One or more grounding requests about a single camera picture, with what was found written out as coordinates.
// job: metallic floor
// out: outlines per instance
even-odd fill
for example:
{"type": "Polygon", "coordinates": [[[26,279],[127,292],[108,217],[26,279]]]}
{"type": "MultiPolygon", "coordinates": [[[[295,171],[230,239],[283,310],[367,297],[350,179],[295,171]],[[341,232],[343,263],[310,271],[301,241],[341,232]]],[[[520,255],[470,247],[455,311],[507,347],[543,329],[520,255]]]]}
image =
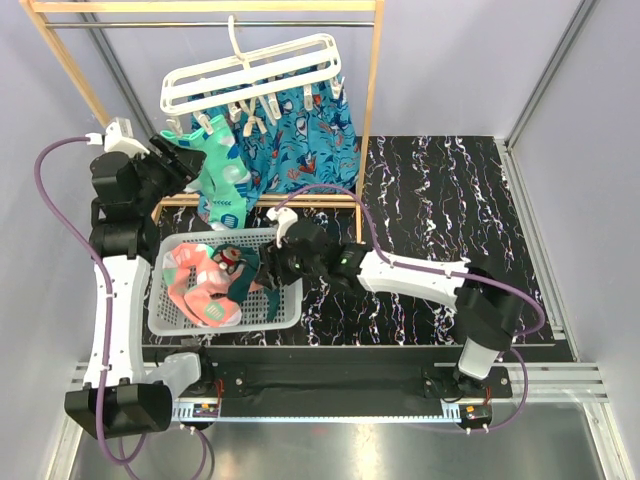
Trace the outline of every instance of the metallic floor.
{"type": "MultiPolygon", "coordinates": [[[[509,413],[498,407],[496,413],[509,413]]],[[[383,424],[221,423],[206,433],[216,455],[215,480],[604,479],[579,405],[527,405],[514,424],[487,436],[383,424]]],[[[125,442],[127,452],[134,443],[125,442]]],[[[201,451],[185,432],[165,432],[151,438],[132,468],[143,480],[187,479],[201,451]]],[[[129,477],[86,436],[71,478],[129,477]]]]}

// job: hanger hook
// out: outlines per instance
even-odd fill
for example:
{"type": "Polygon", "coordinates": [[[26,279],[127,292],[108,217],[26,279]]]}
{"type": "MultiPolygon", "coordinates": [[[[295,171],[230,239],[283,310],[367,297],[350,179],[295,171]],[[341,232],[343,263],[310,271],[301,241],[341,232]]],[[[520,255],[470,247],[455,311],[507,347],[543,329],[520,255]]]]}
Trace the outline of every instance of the hanger hook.
{"type": "Polygon", "coordinates": [[[233,53],[236,54],[238,60],[244,61],[245,56],[240,51],[240,47],[238,46],[238,40],[236,40],[236,29],[235,29],[236,18],[233,15],[229,15],[229,20],[227,21],[227,28],[229,29],[229,40],[231,40],[231,46],[233,47],[233,53]]]}

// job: clothes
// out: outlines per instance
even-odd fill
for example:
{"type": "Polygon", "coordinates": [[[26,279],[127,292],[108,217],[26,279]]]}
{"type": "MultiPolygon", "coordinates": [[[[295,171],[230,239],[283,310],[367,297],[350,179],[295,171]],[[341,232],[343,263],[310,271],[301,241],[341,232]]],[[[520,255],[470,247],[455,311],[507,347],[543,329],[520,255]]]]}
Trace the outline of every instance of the clothes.
{"type": "Polygon", "coordinates": [[[209,224],[222,224],[228,228],[244,228],[247,214],[247,184],[249,171],[240,157],[240,150],[223,115],[210,120],[213,134],[198,128],[193,133],[177,137],[173,132],[161,135],[170,142],[207,154],[198,178],[188,190],[198,191],[206,201],[198,207],[200,214],[208,212],[209,224]]]}
{"type": "MultiPolygon", "coordinates": [[[[217,248],[183,243],[162,259],[169,298],[196,325],[234,326],[242,320],[240,304],[249,292],[263,289],[253,281],[260,257],[253,249],[225,244],[217,248]],[[191,269],[196,285],[189,287],[191,269]]],[[[267,320],[278,310],[280,294],[264,289],[269,300],[267,320]]]]}
{"type": "Polygon", "coordinates": [[[275,126],[257,102],[254,116],[262,120],[265,134],[254,125],[248,137],[243,135],[249,119],[244,111],[236,123],[231,122],[226,106],[206,111],[210,117],[224,115],[232,126],[241,156],[251,172],[249,209],[265,192],[289,193],[311,183],[333,183],[345,188],[355,184],[360,146],[344,88],[337,100],[333,99],[329,82],[311,88],[311,111],[304,108],[303,88],[276,94],[282,118],[275,126]]]}

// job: laundry basket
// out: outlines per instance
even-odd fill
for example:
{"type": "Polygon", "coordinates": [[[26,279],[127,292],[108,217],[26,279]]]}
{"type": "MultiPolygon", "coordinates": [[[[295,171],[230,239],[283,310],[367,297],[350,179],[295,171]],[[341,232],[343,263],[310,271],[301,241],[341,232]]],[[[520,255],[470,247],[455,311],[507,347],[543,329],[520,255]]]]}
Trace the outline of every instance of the laundry basket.
{"type": "MultiPolygon", "coordinates": [[[[273,228],[192,232],[165,238],[160,244],[156,266],[153,270],[149,297],[149,330],[159,336],[179,336],[274,330],[294,325],[302,315],[302,280],[280,289],[280,305],[273,320],[267,320],[269,301],[265,294],[258,290],[250,292],[247,299],[240,305],[242,311],[240,323],[228,327],[209,327],[195,325],[185,317],[169,298],[167,284],[162,277],[162,259],[165,253],[181,243],[204,243],[214,248],[224,243],[230,243],[239,247],[251,247],[257,252],[260,245],[275,238],[276,230],[273,228]]],[[[189,287],[195,283],[195,271],[192,271],[189,277],[189,287]]]]}

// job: wall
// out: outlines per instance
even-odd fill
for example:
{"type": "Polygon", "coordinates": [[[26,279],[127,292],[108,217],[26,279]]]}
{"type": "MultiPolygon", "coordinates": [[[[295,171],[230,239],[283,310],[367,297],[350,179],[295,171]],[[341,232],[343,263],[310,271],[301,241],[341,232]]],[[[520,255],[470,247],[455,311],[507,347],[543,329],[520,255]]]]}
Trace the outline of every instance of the wall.
{"type": "Polygon", "coordinates": [[[516,146],[583,360],[640,474],[640,3],[600,2],[516,146]]]}
{"type": "MultiPolygon", "coordinates": [[[[516,121],[579,0],[388,0],[373,133],[505,136],[516,121]]],[[[255,14],[256,19],[370,19],[371,14],[255,14]]],[[[103,16],[102,20],[113,20],[103,16]]],[[[226,20],[225,15],[127,16],[118,20],[226,20]]],[[[362,130],[371,29],[325,29],[336,37],[356,129],[362,130]]],[[[253,50],[317,33],[245,28],[253,50]]],[[[123,66],[156,128],[163,77],[232,55],[225,28],[110,30],[123,66]]]]}
{"type": "MultiPolygon", "coordinates": [[[[116,99],[91,46],[72,37],[91,80],[116,99]]],[[[64,392],[76,362],[88,357],[95,315],[92,262],[37,195],[33,162],[49,143],[100,128],[17,1],[3,4],[0,62],[0,476],[31,480],[44,478],[64,392]]],[[[117,99],[107,106],[127,114],[117,99]]],[[[98,153],[68,146],[43,168],[51,197],[85,234],[89,162],[98,153]]]]}

